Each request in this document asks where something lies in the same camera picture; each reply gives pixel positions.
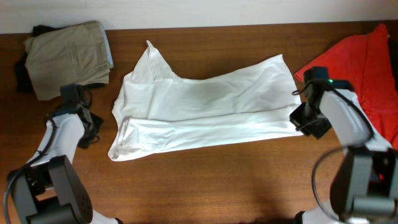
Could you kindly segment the white t-shirt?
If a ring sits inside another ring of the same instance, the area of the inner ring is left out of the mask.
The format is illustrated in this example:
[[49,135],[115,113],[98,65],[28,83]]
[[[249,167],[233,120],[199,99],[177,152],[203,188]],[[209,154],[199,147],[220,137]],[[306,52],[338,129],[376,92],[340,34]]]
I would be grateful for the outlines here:
[[276,55],[204,80],[182,78],[149,44],[128,73],[112,113],[118,133],[108,156],[151,154],[299,136],[289,116],[300,104],[295,82]]

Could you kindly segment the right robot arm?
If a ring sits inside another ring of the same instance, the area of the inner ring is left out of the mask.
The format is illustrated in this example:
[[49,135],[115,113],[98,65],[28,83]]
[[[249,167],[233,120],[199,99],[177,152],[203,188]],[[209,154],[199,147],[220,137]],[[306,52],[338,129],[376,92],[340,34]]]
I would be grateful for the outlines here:
[[[297,131],[320,139],[334,129],[341,146],[322,154],[311,176],[313,210],[296,214],[294,223],[397,223],[397,151],[371,124],[347,80],[331,79],[325,67],[312,67],[303,76],[307,101],[290,114]],[[316,174],[329,156],[343,152],[345,158],[321,202]]]

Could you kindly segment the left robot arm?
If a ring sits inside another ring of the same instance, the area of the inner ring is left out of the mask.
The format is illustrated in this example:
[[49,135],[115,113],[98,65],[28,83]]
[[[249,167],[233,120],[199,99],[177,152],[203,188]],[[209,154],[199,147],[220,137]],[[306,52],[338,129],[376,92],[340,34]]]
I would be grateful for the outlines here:
[[50,113],[46,132],[31,159],[7,177],[3,209],[10,223],[11,198],[21,223],[122,224],[97,212],[72,162],[77,148],[98,138],[103,120],[91,111],[93,95],[82,85],[60,89],[62,104]]

